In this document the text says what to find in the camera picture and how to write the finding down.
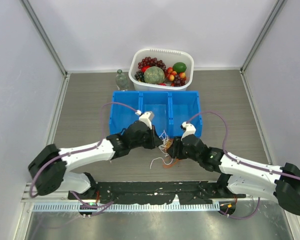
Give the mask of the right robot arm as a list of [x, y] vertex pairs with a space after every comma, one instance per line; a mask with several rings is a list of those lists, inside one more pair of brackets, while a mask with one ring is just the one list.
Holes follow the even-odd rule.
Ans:
[[263, 198], [300, 216], [300, 169], [292, 163], [279, 166], [247, 160], [207, 146], [193, 134], [175, 137], [167, 153], [173, 159], [191, 159], [206, 171], [219, 173], [215, 190], [220, 197]]

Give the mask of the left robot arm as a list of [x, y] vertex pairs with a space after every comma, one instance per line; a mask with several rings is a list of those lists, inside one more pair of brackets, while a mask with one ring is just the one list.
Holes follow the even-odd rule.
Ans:
[[74, 173], [74, 169], [124, 157], [135, 148], [152, 150], [162, 143], [154, 125], [136, 120], [127, 129], [95, 143], [73, 148], [49, 144], [28, 165], [32, 177], [29, 196], [46, 196], [62, 188], [90, 200], [97, 192], [94, 179], [88, 173]]

